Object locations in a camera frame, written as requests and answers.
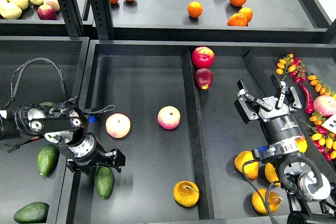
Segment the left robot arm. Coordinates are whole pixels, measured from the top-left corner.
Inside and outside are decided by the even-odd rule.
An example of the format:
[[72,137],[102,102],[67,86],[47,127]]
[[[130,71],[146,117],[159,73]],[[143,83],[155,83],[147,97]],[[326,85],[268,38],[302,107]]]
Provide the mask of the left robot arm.
[[[42,61],[54,66],[59,74],[61,90],[65,98],[60,103],[26,103],[14,111],[9,106],[15,99],[21,77],[26,68]],[[91,117],[112,111],[108,105],[101,110],[82,110],[77,97],[69,97],[61,69],[46,58],[29,59],[13,74],[9,101],[1,108],[1,140],[23,138],[26,143],[46,139],[66,157],[66,166],[73,173],[87,172],[92,167],[110,167],[117,172],[125,165],[125,155],[117,148],[105,151],[98,138],[88,132]]]

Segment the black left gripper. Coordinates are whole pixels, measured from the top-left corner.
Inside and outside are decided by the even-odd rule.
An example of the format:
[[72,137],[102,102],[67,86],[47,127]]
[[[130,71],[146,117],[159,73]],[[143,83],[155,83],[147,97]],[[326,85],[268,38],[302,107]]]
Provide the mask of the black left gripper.
[[105,152],[103,147],[96,141],[84,141],[78,146],[68,146],[70,156],[67,157],[66,167],[72,173],[84,173],[87,176],[96,171],[96,167],[105,166],[114,168],[118,173],[125,166],[125,155],[114,148]]

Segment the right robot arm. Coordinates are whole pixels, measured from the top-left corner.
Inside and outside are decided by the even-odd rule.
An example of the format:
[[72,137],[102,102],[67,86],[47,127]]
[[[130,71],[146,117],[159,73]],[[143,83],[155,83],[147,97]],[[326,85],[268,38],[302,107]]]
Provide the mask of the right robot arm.
[[314,161],[299,151],[296,141],[303,135],[293,112],[302,108],[295,87],[275,81],[277,92],[267,98],[251,95],[243,80],[234,105],[244,123],[258,120],[267,145],[252,150],[254,162],[271,163],[286,191],[290,214],[287,223],[335,223],[335,183],[320,172]]

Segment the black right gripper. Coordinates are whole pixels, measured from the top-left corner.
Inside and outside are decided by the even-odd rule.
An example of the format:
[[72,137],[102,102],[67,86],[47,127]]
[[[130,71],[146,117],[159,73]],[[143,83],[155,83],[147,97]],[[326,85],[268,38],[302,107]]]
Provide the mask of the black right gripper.
[[276,88],[275,97],[259,99],[251,95],[243,82],[237,82],[239,92],[234,105],[245,124],[259,120],[267,143],[277,143],[286,139],[296,139],[302,131],[295,117],[290,113],[302,108],[296,88],[288,86],[279,77],[270,76]]

